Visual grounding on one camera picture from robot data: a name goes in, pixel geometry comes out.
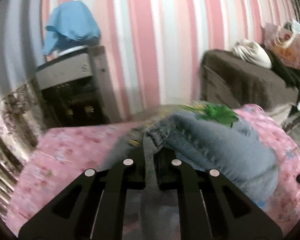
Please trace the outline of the blue denim jacket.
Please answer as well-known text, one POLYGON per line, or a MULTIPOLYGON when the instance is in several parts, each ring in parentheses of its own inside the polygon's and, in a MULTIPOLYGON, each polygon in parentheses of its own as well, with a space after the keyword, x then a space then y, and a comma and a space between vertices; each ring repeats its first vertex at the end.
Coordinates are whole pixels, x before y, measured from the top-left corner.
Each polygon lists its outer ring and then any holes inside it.
POLYGON ((140 225, 128 239, 180 237, 177 194, 161 192, 155 175, 153 157, 165 147, 197 170, 221 171, 254 202, 267 200, 277 187, 276 155, 259 141, 257 132, 244 119, 226 127, 199 120, 193 112, 175 112, 132 129, 116 142, 102 164, 102 169, 110 169, 133 150, 144 155, 146 188, 127 197, 127 213, 137 216, 140 225))

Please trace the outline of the pink floral bed quilt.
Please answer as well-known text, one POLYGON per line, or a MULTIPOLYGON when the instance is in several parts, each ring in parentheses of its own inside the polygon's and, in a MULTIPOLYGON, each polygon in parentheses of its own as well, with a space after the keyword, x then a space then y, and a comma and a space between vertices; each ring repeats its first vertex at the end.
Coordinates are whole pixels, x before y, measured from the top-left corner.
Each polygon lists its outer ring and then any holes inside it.
MULTIPOLYGON (((108 167, 114 146, 131 150, 140 146, 148 126, 172 113, 174 106, 146 111, 133 122, 50 129, 38 142, 25 165, 8 206, 6 225, 17 234, 20 228, 84 170, 108 167)), ((236 109, 250 134, 271 148, 279 161, 279 183, 259 207, 287 234, 300 220, 300 149, 293 139, 260 106, 236 109)))

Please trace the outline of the floral beige curtain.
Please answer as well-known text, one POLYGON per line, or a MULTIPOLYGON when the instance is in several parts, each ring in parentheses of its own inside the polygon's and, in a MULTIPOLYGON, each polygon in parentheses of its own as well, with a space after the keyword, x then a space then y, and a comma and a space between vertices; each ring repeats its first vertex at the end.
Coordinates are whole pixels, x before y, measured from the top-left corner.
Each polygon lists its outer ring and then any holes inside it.
POLYGON ((0 216, 7 208, 23 167, 47 129, 42 96, 32 79, 0 99, 0 216))

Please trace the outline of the grey water dispenser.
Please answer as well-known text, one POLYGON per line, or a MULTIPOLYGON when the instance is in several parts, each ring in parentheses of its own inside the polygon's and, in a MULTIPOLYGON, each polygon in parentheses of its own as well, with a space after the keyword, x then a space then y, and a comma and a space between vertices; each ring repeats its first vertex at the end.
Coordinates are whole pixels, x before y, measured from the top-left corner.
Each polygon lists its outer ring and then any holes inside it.
POLYGON ((64 51, 56 59, 41 65, 36 79, 59 127, 121 121, 104 46, 64 51))

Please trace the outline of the brown blanket covered furniture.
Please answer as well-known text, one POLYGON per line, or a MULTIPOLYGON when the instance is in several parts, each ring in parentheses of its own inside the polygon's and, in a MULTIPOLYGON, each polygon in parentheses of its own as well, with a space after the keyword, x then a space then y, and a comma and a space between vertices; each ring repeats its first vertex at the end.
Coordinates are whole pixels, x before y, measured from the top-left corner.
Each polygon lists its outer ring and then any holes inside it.
POLYGON ((265 111, 296 105, 299 91, 272 70, 224 50, 209 50, 200 65, 200 99, 230 108, 256 104, 265 111))

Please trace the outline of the black garment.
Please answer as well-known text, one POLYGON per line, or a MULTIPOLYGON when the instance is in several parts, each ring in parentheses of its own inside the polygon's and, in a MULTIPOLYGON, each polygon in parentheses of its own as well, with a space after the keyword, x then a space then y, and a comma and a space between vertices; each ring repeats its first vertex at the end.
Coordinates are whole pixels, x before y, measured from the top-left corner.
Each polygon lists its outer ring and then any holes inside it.
POLYGON ((271 70, 279 76, 286 84, 286 87, 300 89, 300 70, 287 67, 271 50, 264 44, 261 47, 265 50, 271 61, 271 70))

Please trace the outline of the white folded garment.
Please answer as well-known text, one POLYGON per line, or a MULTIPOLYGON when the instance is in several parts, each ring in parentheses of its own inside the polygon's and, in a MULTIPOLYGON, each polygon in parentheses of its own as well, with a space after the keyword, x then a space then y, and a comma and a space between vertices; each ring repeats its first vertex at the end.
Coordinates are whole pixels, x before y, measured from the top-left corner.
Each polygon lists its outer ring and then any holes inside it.
POLYGON ((255 41, 242 39, 232 48, 232 53, 244 61, 271 69, 272 63, 266 51, 255 41))

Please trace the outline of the pink floral gift bag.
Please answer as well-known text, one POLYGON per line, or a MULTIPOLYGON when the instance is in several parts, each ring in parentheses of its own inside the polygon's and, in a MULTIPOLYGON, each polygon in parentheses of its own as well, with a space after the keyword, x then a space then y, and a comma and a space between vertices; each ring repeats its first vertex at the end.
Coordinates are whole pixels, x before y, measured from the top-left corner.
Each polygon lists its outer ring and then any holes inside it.
POLYGON ((287 67, 300 70, 300 34, 266 23, 264 45, 287 67))

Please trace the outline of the light blue cloth cover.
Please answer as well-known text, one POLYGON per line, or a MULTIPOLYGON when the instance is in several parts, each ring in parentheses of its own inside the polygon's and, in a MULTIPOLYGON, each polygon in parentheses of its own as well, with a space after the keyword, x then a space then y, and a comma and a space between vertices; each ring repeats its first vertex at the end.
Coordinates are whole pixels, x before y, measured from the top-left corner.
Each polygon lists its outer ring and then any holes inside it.
POLYGON ((77 46, 95 46, 101 31, 89 8, 81 1, 69 1, 56 7, 45 27, 43 54, 77 46))

